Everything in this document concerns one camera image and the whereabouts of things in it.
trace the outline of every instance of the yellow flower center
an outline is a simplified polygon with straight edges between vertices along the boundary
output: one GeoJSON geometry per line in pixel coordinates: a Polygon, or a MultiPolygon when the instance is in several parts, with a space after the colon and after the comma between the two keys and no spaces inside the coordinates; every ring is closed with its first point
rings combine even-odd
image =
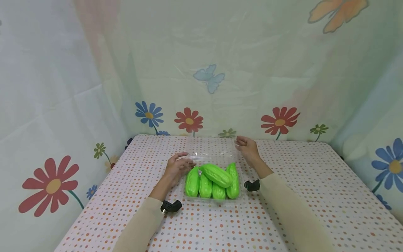
{"type": "Polygon", "coordinates": [[[147,112],[147,113],[145,114],[145,116],[146,116],[148,119],[153,119],[153,118],[154,118],[154,115],[153,115],[152,113],[150,113],[150,112],[147,112]]]}
{"type": "Polygon", "coordinates": [[[274,125],[276,126],[283,126],[285,124],[285,120],[284,119],[278,119],[274,125]]]}
{"type": "Polygon", "coordinates": [[[60,181],[60,179],[54,179],[46,186],[46,192],[48,194],[54,194],[55,192],[57,192],[57,190],[59,190],[61,185],[62,182],[60,181]]]}
{"type": "Polygon", "coordinates": [[[192,118],[186,118],[185,122],[186,122],[186,124],[188,124],[188,125],[192,125],[192,124],[194,123],[194,121],[193,121],[192,118]]]}
{"type": "Polygon", "coordinates": [[[398,174],[402,171],[402,165],[395,159],[389,164],[389,170],[393,174],[398,174]]]}

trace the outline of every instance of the orange butterfly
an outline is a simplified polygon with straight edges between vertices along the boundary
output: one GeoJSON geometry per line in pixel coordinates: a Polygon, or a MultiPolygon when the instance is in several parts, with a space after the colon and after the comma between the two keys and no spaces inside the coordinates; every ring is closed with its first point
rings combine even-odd
{"type": "Polygon", "coordinates": [[[368,5],[368,0],[322,0],[309,13],[308,23],[316,23],[331,13],[330,21],[323,28],[323,33],[334,32],[344,22],[350,22],[368,5]]]}

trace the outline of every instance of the fabric backdrop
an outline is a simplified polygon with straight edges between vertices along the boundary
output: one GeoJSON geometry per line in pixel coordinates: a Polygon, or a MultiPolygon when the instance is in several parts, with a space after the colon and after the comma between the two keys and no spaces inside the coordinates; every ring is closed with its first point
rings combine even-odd
{"type": "Polygon", "coordinates": [[[401,1],[75,4],[130,130],[327,142],[403,221],[401,1]]]}
{"type": "Polygon", "coordinates": [[[0,7],[1,251],[53,251],[139,133],[327,142],[403,221],[401,1],[0,7]]]}

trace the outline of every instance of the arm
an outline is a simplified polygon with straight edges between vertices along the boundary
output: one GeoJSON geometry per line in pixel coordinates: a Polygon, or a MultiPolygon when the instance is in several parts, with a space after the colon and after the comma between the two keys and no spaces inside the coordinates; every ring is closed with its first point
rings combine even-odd
{"type": "Polygon", "coordinates": [[[147,249],[164,218],[160,208],[166,195],[195,166],[190,159],[177,160],[186,155],[186,152],[178,153],[168,160],[164,175],[121,233],[113,252],[144,252],[147,249]]]}
{"type": "Polygon", "coordinates": [[[276,211],[298,251],[334,251],[326,229],[307,204],[264,163],[259,156],[256,142],[247,137],[237,137],[236,144],[249,166],[258,173],[260,193],[276,211]]]}

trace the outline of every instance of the transparent plastic box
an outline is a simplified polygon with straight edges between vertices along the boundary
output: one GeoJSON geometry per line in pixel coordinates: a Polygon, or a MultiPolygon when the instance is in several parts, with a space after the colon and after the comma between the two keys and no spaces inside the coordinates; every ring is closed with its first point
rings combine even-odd
{"type": "MultiPolygon", "coordinates": [[[[188,137],[186,140],[185,151],[189,153],[187,158],[192,159],[196,162],[196,166],[202,166],[204,164],[214,164],[225,170],[230,163],[237,163],[237,150],[234,146],[233,139],[227,138],[211,138],[211,137],[188,137]]],[[[217,203],[217,204],[234,204],[243,198],[243,181],[241,179],[241,170],[236,165],[238,172],[238,182],[239,182],[239,196],[236,199],[230,199],[228,196],[225,200],[217,200],[211,198],[201,198],[200,195],[197,197],[188,197],[185,194],[185,182],[186,176],[183,176],[181,182],[179,183],[179,188],[181,189],[182,198],[188,201],[198,201],[207,203],[217,203]]]]}

